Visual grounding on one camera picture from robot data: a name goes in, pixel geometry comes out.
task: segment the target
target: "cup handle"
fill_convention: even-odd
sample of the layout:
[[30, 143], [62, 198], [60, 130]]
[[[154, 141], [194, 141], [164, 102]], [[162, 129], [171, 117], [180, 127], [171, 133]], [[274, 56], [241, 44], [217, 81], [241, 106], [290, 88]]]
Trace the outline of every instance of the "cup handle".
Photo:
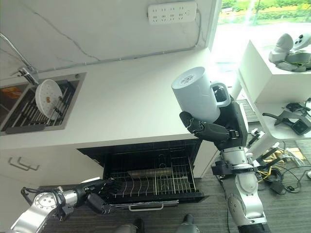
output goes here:
[[218, 107], [226, 107], [228, 106], [230, 103], [231, 103], [231, 98], [230, 98], [230, 95], [229, 95], [229, 92], [228, 92], [228, 88], [226, 87], [225, 84], [221, 83], [221, 82], [212, 82], [211, 85], [210, 85], [210, 88], [213, 88], [215, 86], [221, 86], [224, 88], [224, 91], [225, 91], [225, 96], [226, 96], [226, 100], [225, 101], [222, 101], [222, 102], [217, 102], [217, 106]]

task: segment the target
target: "white cup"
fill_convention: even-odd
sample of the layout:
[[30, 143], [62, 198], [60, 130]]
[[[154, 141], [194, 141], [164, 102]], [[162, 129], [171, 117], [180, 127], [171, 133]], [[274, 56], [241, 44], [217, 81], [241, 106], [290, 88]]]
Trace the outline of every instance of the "white cup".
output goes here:
[[[213, 87], [224, 88], [226, 100], [217, 102]], [[220, 115], [220, 107], [231, 103], [225, 84], [210, 82], [204, 67], [195, 67], [178, 76], [172, 89], [182, 111], [190, 113], [195, 119], [213, 123]]]

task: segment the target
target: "sink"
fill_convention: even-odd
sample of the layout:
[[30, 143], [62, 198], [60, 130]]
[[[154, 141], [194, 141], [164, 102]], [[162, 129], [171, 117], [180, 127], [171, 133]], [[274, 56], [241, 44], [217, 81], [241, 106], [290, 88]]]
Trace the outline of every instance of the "sink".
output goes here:
[[16, 97], [14, 102], [10, 100], [8, 94], [3, 93], [6, 96], [3, 98], [6, 113], [1, 115], [3, 120], [0, 126], [0, 135], [64, 129], [85, 75], [86, 73], [78, 73], [49, 78], [56, 81], [63, 93], [63, 97], [59, 98], [54, 107], [53, 118], [48, 118], [39, 111], [35, 102], [36, 86], [31, 84], [14, 86], [15, 89], [23, 90], [22, 94], [21, 91], [18, 93], [20, 97], [10, 94], [11, 97]]
[[28, 83], [7, 86], [0, 89], [0, 124], [3, 123], [6, 116], [13, 109], [22, 93], [25, 91]]

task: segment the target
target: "kitchen counter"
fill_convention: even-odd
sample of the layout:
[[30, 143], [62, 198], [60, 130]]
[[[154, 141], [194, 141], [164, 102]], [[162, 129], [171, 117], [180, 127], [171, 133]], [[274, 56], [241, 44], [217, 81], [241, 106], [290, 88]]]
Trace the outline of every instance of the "kitchen counter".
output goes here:
[[81, 148], [194, 138], [179, 119], [171, 83], [185, 70], [209, 63], [209, 50], [204, 49], [42, 73], [40, 79], [86, 72], [65, 129], [2, 136], [0, 148]]

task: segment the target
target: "cabinet handle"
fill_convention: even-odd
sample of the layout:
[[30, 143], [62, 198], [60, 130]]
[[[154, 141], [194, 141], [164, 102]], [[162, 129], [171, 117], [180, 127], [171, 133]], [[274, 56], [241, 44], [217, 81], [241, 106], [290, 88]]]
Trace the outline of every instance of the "cabinet handle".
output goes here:
[[11, 163], [12, 159], [13, 159], [13, 157], [9, 158], [9, 161], [8, 161], [9, 165], [17, 167], [17, 168], [19, 168], [21, 170], [24, 170], [24, 171], [29, 171], [30, 169], [34, 170], [34, 171], [37, 171], [39, 169], [39, 167], [40, 167], [40, 165], [38, 165], [36, 168], [33, 168], [33, 167], [31, 167], [31, 165], [26, 165], [26, 164], [21, 163], [21, 161], [20, 161], [21, 157], [19, 157], [18, 160], [17, 160], [17, 163], [20, 165], [20, 166], [18, 166], [16, 164], [12, 164]]
[[164, 204], [161, 204], [161, 207], [156, 207], [156, 208], [142, 208], [142, 209], [132, 209], [132, 206], [134, 206], [134, 205], [129, 205], [129, 207], [128, 207], [129, 211], [138, 212], [138, 211], [149, 211], [149, 210], [162, 210], [163, 207], [164, 207]]

